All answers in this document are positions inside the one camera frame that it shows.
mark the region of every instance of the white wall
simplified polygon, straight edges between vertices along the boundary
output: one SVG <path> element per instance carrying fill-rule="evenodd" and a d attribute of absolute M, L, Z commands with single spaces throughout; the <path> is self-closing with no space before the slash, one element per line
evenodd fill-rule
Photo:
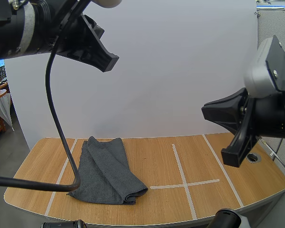
<path fill-rule="evenodd" d="M 254 0 L 124 0 L 85 14 L 120 57 L 102 73 L 56 57 L 52 93 L 66 137 L 155 137 L 224 132 L 204 103 L 243 86 L 257 47 Z M 9 86 L 30 148 L 58 137 L 44 86 L 48 55 L 6 60 Z"/>

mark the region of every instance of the gray carpet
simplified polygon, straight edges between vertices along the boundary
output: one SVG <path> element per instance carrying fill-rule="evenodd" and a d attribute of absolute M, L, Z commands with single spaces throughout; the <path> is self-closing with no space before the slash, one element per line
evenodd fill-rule
<path fill-rule="evenodd" d="M 7 126 L 5 133 L 0 133 L 0 176 L 13 177 L 29 153 L 19 125 L 15 110 L 11 108 L 11 118 L 15 132 Z M 5 187 L 0 187 L 0 227 L 7 228 L 39 228 L 45 218 L 29 214 L 8 205 L 3 195 Z"/>

